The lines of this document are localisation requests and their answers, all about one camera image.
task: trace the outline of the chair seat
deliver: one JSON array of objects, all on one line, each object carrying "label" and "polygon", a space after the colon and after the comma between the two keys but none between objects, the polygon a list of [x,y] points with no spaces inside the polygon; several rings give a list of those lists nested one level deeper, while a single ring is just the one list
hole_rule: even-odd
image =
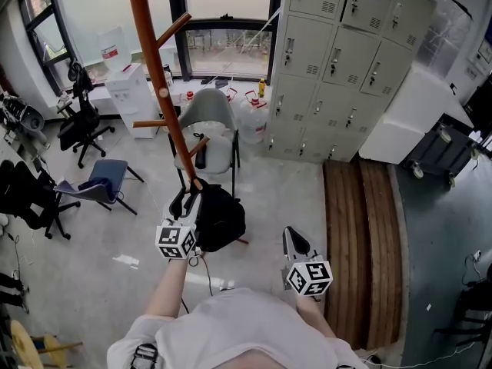
[{"label": "chair seat", "polygon": [[[200,140],[196,137],[186,138],[186,146],[190,151]],[[204,169],[197,169],[197,172],[204,174],[223,174],[231,167],[232,141],[220,135],[210,135],[207,142],[207,153],[205,154]],[[175,167],[184,169],[179,155],[175,157]]]},{"label": "chair seat", "polygon": [[116,195],[121,189],[123,178],[125,177],[128,163],[123,160],[97,160],[92,169],[89,181],[94,178],[107,178],[111,182],[111,190],[113,191],[112,201],[116,199]]}]

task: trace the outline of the wooden stool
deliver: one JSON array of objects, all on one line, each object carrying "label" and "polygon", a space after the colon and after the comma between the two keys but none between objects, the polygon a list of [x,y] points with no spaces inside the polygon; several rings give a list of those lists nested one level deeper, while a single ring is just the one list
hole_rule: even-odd
[{"label": "wooden stool", "polygon": [[[17,320],[13,320],[10,325],[12,341],[17,355],[22,363],[32,369],[43,369],[44,367],[72,367],[67,365],[67,358],[64,350],[81,346],[82,342],[61,345],[56,337],[46,334],[44,337],[31,337],[28,332]],[[37,348],[35,342],[42,342],[43,348]],[[40,354],[48,354],[54,365],[43,364]]]}]

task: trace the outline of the black and white pattern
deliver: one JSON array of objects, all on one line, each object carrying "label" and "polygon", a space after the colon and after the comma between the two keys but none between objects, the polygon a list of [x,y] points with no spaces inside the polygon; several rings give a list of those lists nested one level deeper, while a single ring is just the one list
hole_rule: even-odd
[{"label": "black and white pattern", "polygon": [[291,273],[291,277],[289,278],[289,281],[291,282],[292,286],[296,289],[298,293],[301,293],[302,289],[306,285],[306,280],[295,268]]},{"label": "black and white pattern", "polygon": [[185,254],[188,254],[189,251],[193,248],[194,246],[194,237],[191,232],[188,232],[188,235],[186,235],[186,238],[183,241],[183,244],[181,247],[183,248],[183,251]]},{"label": "black and white pattern", "polygon": [[162,246],[160,246],[159,248],[161,249],[161,252],[164,255],[164,257],[183,258],[177,248],[163,248]]},{"label": "black and white pattern", "polygon": [[161,230],[161,236],[159,237],[160,244],[176,244],[179,239],[180,228],[176,227],[163,227]]},{"label": "black and white pattern", "polygon": [[306,264],[307,272],[311,280],[329,279],[330,274],[322,263]]},{"label": "black and white pattern", "polygon": [[321,283],[313,283],[306,290],[304,295],[319,295],[328,286],[328,281],[322,281]]}]

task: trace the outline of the gray chair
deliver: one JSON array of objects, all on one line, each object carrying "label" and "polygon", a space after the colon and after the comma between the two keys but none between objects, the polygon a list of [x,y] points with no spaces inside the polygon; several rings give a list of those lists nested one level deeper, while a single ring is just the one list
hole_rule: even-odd
[{"label": "gray chair", "polygon": [[[209,135],[210,141],[207,142],[207,153],[205,155],[206,167],[197,170],[197,172],[204,174],[223,174],[229,168],[232,168],[232,197],[234,197],[236,160],[238,161],[238,168],[241,167],[239,159],[239,134],[231,106],[222,91],[215,88],[206,88],[197,91],[188,109],[179,117],[181,130],[201,121],[218,121],[233,133],[232,141],[221,135]],[[171,150],[175,157],[175,167],[178,169],[179,178],[184,187],[185,180],[181,172],[184,169],[183,164],[180,157],[176,155],[175,144],[170,135],[169,141],[171,142]],[[186,146],[188,150],[190,151],[198,142],[199,139],[196,137],[187,138]]]},{"label": "gray chair", "polygon": [[106,204],[114,204],[116,201],[127,208],[131,213],[137,215],[137,212],[130,208],[126,203],[118,198],[118,194],[121,190],[121,185],[123,184],[123,179],[125,177],[125,172],[129,170],[139,181],[144,180],[136,174],[130,167],[128,163],[123,160],[97,160],[94,168],[92,169],[89,181],[94,178],[107,178],[111,182],[111,191],[108,193],[106,187],[103,184],[96,184],[90,188],[84,190],[75,190],[70,183],[67,181],[62,181],[58,186],[55,187],[55,191],[72,197],[81,198],[89,201],[96,201],[102,207],[108,209],[111,208]]}]

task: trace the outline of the white t-shirt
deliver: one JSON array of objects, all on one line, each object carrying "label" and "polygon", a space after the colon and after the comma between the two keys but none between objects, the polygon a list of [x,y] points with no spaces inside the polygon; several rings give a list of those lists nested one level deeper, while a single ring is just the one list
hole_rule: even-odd
[{"label": "white t-shirt", "polygon": [[109,348],[108,369],[129,369],[145,343],[157,346],[156,369],[226,368],[244,357],[269,368],[367,369],[347,342],[325,338],[283,301],[248,288],[221,292],[177,319],[139,317]]}]

